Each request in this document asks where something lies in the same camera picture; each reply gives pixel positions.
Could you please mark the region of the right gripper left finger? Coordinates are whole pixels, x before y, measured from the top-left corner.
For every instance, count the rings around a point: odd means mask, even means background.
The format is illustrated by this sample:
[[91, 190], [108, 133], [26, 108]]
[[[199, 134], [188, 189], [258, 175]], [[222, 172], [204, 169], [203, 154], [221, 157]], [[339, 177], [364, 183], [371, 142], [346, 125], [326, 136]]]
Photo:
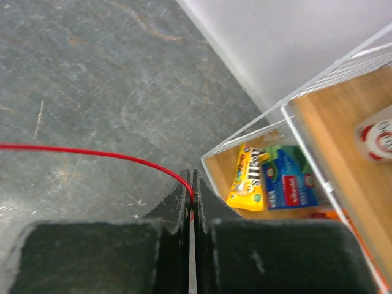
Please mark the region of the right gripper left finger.
[[189, 194], [155, 173], [1, 177], [2, 293], [185, 293]]

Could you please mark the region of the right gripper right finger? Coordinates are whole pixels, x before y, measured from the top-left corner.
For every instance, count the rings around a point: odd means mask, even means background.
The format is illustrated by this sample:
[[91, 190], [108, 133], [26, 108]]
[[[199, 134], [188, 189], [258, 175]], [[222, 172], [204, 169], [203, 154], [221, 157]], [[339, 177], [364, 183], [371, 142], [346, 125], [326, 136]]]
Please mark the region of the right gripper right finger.
[[193, 174], [199, 293], [378, 293], [354, 234], [320, 219], [247, 220]]

